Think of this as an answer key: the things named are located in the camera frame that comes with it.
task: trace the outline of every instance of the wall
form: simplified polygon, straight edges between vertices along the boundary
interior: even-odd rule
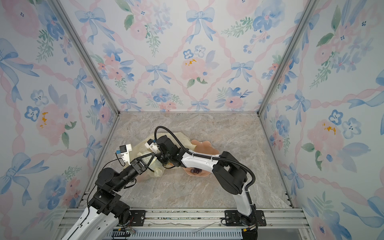
[[[114,114],[42,0],[0,5],[0,239],[51,239]]]
[[[317,240],[384,239],[383,16],[383,1],[320,0],[262,114]]]
[[[121,110],[256,111],[307,0],[61,3]]]

